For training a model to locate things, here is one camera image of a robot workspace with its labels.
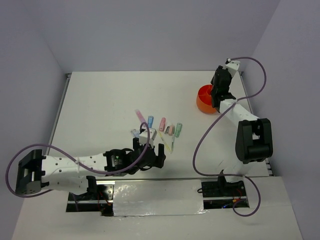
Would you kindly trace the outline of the clear green pen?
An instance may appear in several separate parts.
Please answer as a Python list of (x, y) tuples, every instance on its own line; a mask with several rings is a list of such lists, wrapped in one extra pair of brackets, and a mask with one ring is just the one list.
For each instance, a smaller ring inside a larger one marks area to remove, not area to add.
[(171, 152), (174, 151), (174, 144), (175, 144), (175, 135), (172, 134), (172, 136), (171, 136)]

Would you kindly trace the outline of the clear yellow pen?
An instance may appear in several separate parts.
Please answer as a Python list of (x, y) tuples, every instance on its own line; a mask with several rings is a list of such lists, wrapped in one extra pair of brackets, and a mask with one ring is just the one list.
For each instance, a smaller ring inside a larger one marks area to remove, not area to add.
[(169, 147), (168, 143), (166, 142), (165, 138), (163, 137), (163, 134), (161, 131), (158, 132), (158, 135), (160, 137), (160, 139), (163, 142), (163, 145), (166, 147), (166, 149), (168, 150), (168, 152), (171, 154), (172, 153), (172, 149)]

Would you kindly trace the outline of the green correction tape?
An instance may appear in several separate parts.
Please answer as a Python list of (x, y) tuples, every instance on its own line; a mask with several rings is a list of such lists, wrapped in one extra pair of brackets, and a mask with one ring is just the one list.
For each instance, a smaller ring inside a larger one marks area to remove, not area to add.
[(178, 123), (176, 124), (176, 126), (175, 126), (175, 132), (174, 132), (174, 135), (175, 135), (176, 138), (178, 138), (178, 137), (180, 136), (182, 127), (183, 127), (183, 125), (182, 125), (180, 122), (178, 122)]

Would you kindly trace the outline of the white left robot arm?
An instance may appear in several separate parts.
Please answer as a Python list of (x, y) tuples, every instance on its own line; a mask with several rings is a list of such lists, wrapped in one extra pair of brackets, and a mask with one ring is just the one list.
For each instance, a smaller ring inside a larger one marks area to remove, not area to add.
[(155, 147), (135, 137), (132, 148), (112, 149), (97, 155), (70, 158), (44, 155), (34, 149), (18, 163), (14, 193), (26, 198), (43, 190), (82, 195), (91, 200), (97, 196), (97, 178), (124, 177), (151, 168), (161, 169), (166, 159), (165, 146)]

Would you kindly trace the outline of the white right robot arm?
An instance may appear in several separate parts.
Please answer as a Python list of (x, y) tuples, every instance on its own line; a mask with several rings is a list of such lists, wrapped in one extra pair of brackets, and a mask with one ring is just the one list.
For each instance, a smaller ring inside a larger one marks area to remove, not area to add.
[(234, 181), (239, 175), (247, 174), (254, 162), (263, 162), (273, 155), (271, 121), (249, 112), (230, 92), (232, 79), (238, 70), (236, 65), (237, 62), (218, 66), (211, 80), (212, 107), (237, 128), (237, 160), (222, 171), (227, 177), (217, 184), (217, 190), (223, 196), (228, 196), (235, 190)]

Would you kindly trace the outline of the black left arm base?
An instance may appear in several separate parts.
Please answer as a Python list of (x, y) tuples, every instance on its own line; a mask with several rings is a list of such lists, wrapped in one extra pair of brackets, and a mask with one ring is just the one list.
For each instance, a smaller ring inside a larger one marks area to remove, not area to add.
[(88, 186), (82, 194), (69, 193), (66, 212), (99, 212), (101, 216), (113, 217), (115, 184), (98, 184), (94, 176), (87, 176)]

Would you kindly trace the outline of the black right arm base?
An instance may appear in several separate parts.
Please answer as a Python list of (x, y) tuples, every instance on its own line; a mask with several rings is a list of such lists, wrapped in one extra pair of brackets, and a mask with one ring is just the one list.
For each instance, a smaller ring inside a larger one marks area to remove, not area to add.
[(249, 207), (242, 177), (229, 176), (223, 172), (202, 173), (201, 176), (205, 179), (201, 180), (197, 193), (202, 195), (205, 210)]

